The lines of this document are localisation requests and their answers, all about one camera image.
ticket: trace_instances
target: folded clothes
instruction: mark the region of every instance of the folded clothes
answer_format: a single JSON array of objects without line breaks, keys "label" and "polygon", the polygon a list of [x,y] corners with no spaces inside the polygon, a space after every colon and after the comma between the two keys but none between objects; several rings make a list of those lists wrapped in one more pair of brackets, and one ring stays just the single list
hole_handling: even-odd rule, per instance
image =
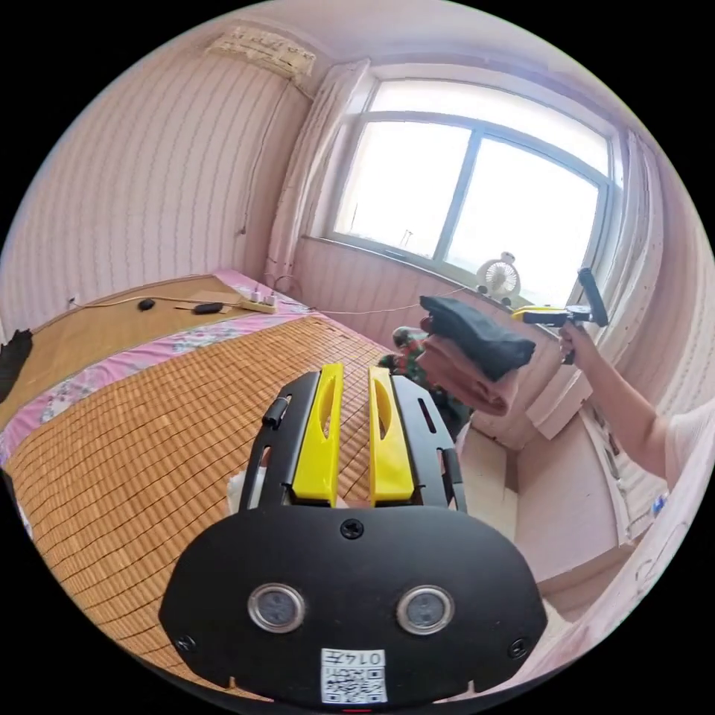
[{"label": "folded clothes", "polygon": [[424,351],[416,359],[432,384],[452,394],[473,410],[502,417],[511,409],[518,389],[518,373],[511,370],[493,382],[472,363],[457,344],[439,335],[422,342]]},{"label": "folded clothes", "polygon": [[398,353],[384,355],[378,365],[388,368],[391,375],[403,375],[420,387],[424,387],[432,395],[447,432],[456,442],[462,429],[469,423],[474,410],[457,400],[440,385],[432,384],[425,371],[417,364],[417,359],[425,351],[423,347],[425,338],[427,338],[426,331],[397,328],[393,332],[393,342]]},{"label": "folded clothes", "polygon": [[423,329],[453,340],[486,379],[498,382],[531,360],[536,343],[503,328],[476,308],[454,298],[421,296],[420,305],[430,314]]}]

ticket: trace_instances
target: yellow tool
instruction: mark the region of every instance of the yellow tool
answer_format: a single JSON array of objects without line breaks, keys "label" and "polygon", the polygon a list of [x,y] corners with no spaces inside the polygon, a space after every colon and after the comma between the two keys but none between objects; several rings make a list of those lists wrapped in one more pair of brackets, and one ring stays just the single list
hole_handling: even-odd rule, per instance
[{"label": "yellow tool", "polygon": [[293,494],[300,501],[328,502],[335,506],[343,376],[341,364],[325,365],[320,371],[293,477]]},{"label": "yellow tool", "polygon": [[[572,322],[581,329],[584,322],[595,322],[599,327],[605,328],[608,325],[608,313],[590,268],[582,268],[579,271],[579,283],[590,305],[569,305],[566,308],[530,305],[528,308],[514,311],[512,318],[530,325],[548,325],[551,328],[561,328],[566,322]],[[563,364],[573,365],[573,357],[571,351],[564,358]]]},{"label": "yellow tool", "polygon": [[390,371],[368,371],[370,400],[370,500],[408,502],[415,484]]}]

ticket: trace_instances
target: striped wallpaper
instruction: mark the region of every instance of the striped wallpaper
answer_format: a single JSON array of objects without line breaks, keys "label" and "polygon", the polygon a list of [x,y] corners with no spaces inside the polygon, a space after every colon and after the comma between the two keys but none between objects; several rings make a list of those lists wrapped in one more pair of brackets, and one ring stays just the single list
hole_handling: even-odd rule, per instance
[{"label": "striped wallpaper", "polygon": [[181,36],[124,73],[46,159],[0,264],[5,334],[151,282],[263,273],[310,100]]}]

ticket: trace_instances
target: qr code sticker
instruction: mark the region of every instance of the qr code sticker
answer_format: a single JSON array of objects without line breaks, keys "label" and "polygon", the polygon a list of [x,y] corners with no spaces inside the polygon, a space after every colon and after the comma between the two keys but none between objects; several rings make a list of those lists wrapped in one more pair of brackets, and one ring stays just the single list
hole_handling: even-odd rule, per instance
[{"label": "qr code sticker", "polygon": [[365,705],[387,702],[385,651],[323,648],[320,660],[324,703]]}]

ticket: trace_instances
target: hand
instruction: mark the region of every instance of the hand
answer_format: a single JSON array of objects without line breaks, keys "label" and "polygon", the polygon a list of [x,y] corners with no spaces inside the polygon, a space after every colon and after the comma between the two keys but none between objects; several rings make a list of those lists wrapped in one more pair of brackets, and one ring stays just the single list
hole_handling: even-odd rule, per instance
[{"label": "hand", "polygon": [[591,336],[572,322],[567,322],[561,330],[561,354],[565,358],[574,350],[573,364],[581,370],[589,370],[600,358],[598,348],[594,345]]}]

